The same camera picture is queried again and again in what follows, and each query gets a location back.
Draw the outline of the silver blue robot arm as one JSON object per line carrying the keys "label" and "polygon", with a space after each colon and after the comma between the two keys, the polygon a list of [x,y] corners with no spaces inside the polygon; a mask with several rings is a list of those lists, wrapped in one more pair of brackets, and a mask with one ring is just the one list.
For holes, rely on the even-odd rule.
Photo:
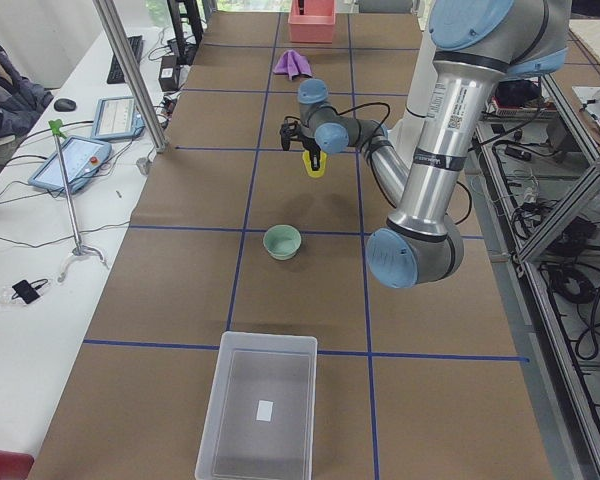
{"label": "silver blue robot arm", "polygon": [[393,131],[348,118],[328,100],[326,84],[299,86],[299,117],[280,128],[281,144],[298,141],[309,170],[325,154],[359,150],[392,211],[366,247],[382,284],[409,288],[452,275],[464,247],[447,212],[476,124],[497,85],[558,70],[567,53],[567,1],[438,1],[429,14],[419,60],[435,71],[417,130]]}

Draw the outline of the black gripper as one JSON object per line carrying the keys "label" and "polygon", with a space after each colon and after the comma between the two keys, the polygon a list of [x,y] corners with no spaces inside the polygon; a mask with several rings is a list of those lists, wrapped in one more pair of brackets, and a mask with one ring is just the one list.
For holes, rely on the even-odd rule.
{"label": "black gripper", "polygon": [[290,150],[293,142],[300,143],[305,151],[305,164],[308,170],[319,172],[323,169],[322,155],[323,151],[312,152],[308,150],[308,137],[303,133],[299,120],[285,117],[280,129],[280,144],[283,150]]}

